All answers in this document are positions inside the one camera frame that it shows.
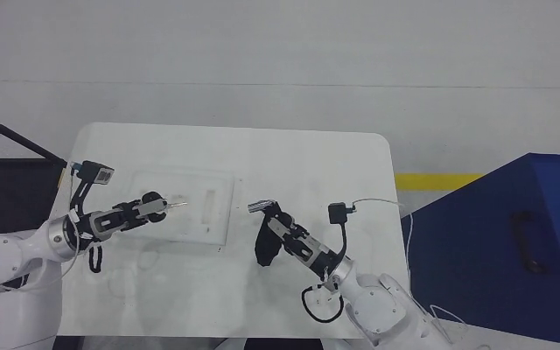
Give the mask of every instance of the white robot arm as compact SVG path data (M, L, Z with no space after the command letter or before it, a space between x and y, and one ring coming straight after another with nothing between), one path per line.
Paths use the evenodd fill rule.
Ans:
M295 256L321 280L317 288L340 293L340 312L330 319L319 319L304 308L318 322L334 321L342 312L345 299L346 314L364 334L374 349L450 350L452 344L444 336L434 318L410 297L399 283L388 275L357 276L354 261L346 256L344 223L353 208L344 203L329 206L332 224L342 227L343 248L335 253L313 238L305 228L280 209L274 200L261 200L248 206L250 213L263 212L261 230L256 239L255 254L262 266L272 263L280 248Z
M83 213L92 184L107 184L113 170L97 163L74 164L80 185L71 211L38 230L0 235L0 349L51 349L62 313L63 262L75 261L92 242L114 232L164 219L169 205L156 192L105 212Z

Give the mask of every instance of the blue box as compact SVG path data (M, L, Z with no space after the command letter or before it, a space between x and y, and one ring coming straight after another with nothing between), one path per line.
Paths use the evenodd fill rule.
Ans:
M529 153L413 215L411 290L426 310L560 342L560 156ZM405 244L409 228L407 216Z

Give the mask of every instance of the white plastic tray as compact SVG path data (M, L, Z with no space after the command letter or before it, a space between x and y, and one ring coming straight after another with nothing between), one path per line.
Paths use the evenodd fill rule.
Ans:
M172 208L157 225L145 225L122 234L172 242L225 245L234 175L225 171L159 168L135 171L128 196L141 198L156 191L169 203L187 202Z

